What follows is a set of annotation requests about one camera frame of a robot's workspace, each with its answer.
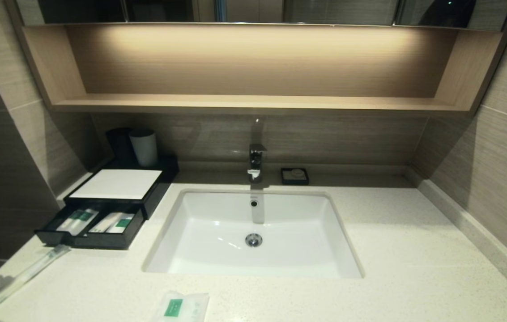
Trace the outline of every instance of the chrome faucet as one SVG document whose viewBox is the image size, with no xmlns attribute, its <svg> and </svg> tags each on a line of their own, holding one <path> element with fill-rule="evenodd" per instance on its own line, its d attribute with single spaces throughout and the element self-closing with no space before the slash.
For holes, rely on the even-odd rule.
<svg viewBox="0 0 507 322">
<path fill-rule="evenodd" d="M 247 169 L 247 177 L 251 183 L 261 182 L 261 157 L 267 149 L 261 144 L 249 145 L 249 168 Z"/>
</svg>

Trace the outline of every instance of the countertop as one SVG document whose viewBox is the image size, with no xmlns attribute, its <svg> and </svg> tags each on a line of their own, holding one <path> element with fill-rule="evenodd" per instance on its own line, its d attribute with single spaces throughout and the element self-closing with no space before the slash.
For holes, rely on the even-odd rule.
<svg viewBox="0 0 507 322">
<path fill-rule="evenodd" d="M 507 322 L 507 279 L 402 177 L 265 188 L 331 196 L 361 280 L 144 273 L 181 191 L 250 188 L 196 183 L 208 178 L 180 175 L 130 250 L 73 249 L 55 261 L 0 305 L 0 322 L 146 322 L 170 290 L 209 293 L 207 322 Z M 0 269 L 0 285 L 48 250 L 33 237 Z"/>
</svg>

